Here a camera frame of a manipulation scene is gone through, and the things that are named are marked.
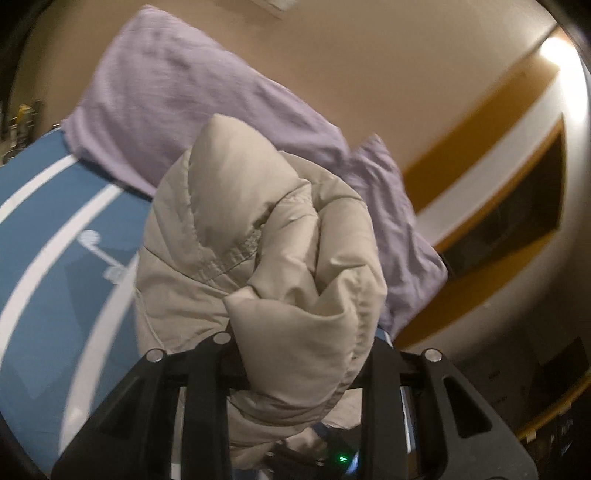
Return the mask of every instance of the purple pillow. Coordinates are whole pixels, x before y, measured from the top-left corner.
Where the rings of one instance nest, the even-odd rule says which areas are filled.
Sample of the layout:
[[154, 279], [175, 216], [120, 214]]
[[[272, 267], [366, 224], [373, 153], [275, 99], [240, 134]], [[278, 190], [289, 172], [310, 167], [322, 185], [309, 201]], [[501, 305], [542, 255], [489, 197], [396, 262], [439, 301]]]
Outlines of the purple pillow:
[[372, 135], [336, 172], [368, 205], [378, 242], [379, 260], [388, 285], [379, 324], [391, 338], [439, 292], [447, 269], [415, 230], [413, 206], [404, 191], [400, 169], [382, 139]]
[[319, 164], [349, 154], [340, 130], [284, 86], [149, 5], [113, 40], [63, 129], [74, 155], [152, 196], [214, 113]]
[[340, 130], [288, 89], [151, 6], [113, 40], [62, 126], [74, 155], [152, 196], [214, 113], [246, 122], [278, 150], [321, 165], [363, 197], [388, 283], [380, 325], [394, 337], [437, 293], [447, 271], [414, 230], [400, 171], [379, 137], [350, 155]]

